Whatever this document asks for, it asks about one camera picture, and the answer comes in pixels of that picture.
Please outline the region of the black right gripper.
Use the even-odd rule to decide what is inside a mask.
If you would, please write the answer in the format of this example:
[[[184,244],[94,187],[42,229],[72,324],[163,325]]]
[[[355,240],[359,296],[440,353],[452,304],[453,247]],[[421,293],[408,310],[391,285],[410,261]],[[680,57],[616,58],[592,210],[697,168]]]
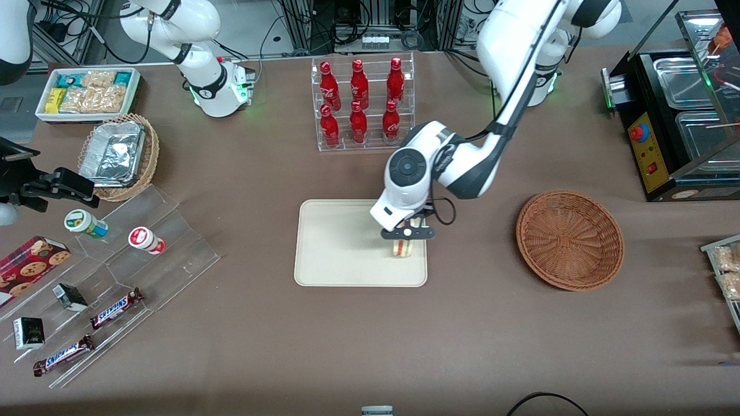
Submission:
[[[46,211],[46,198],[59,197],[51,182],[45,179],[47,173],[35,168],[32,158],[38,155],[38,150],[1,138],[2,203]],[[94,183],[71,169],[55,169],[54,185],[58,190],[74,195],[74,200],[82,205],[92,209],[100,205],[100,197],[94,194]]]

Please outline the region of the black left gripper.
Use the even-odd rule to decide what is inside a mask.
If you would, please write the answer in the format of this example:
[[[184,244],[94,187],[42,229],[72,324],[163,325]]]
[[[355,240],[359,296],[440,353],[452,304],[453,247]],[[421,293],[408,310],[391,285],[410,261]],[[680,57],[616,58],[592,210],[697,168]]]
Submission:
[[[435,230],[427,226],[426,218],[431,216],[432,210],[422,210],[419,213],[400,221],[392,230],[381,229],[380,236],[391,240],[391,254],[397,256],[397,240],[414,240],[415,255],[421,255],[425,250],[425,240],[433,239]]]

